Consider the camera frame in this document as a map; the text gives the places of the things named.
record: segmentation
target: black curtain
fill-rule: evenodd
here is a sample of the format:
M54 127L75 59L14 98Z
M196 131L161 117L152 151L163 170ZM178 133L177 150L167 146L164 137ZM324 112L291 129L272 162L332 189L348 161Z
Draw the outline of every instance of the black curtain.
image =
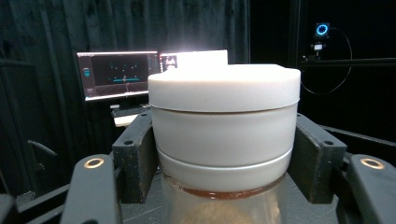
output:
M110 116L117 102L84 102L77 52L227 49L229 63L249 60L248 0L4 0L0 21L0 58L35 66L54 150L70 168L108 153L123 131Z

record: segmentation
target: black fabric wall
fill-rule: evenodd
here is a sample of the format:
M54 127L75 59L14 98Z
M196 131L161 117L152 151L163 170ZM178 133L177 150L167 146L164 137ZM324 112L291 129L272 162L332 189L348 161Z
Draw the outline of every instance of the black fabric wall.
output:
M0 58L35 66L53 150L70 167L123 131L109 109L119 102L83 101L77 52L227 49L229 63L249 60L247 0L5 0L0 21Z
M317 22L329 22L348 38L353 59L396 58L396 3L393 1L308 1L304 52ZM341 32L330 30L321 60L349 59ZM302 80L311 91L327 92L346 77L348 67L304 68ZM354 133L396 142L396 65L352 67L339 89L324 95L302 90L300 112L314 121Z
M396 3L380 0L251 1L251 62L278 63L302 71L314 92L340 84L348 67L301 67L315 52L317 22L329 22L347 36L353 59L396 58ZM349 59L341 32L330 31L322 61ZM352 67L344 84L329 94L301 88L299 112L314 122L396 142L396 66ZM370 154L395 164L396 151L346 139L353 153Z

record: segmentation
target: desk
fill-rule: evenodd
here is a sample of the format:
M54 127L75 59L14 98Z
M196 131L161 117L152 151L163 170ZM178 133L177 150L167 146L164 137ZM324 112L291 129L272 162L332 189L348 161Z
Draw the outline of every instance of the desk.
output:
M338 223L335 214L337 198L331 204L311 204L306 201L289 175L286 175L285 184L288 193L287 221L290 224L334 224ZM154 176L147 201L144 204L122 204L123 223L154 224L161 223L161 206L163 196L161 190L161 175Z

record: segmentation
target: blue ring light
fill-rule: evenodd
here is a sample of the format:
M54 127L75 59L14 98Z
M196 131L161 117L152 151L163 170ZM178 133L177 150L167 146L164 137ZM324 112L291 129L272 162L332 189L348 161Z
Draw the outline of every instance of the blue ring light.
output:
M317 27L317 35L326 35L329 31L329 26L326 24L321 24Z

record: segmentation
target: white lid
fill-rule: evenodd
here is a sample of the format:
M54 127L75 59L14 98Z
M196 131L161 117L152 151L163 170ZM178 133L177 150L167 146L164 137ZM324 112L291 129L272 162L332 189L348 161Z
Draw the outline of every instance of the white lid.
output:
M275 64L172 69L148 77L150 104L178 111L267 110L293 105L299 95L300 71Z
M236 192L267 186L288 169L292 149L280 157L258 164L238 167L211 167L175 160L158 150L167 175L181 183L202 190Z

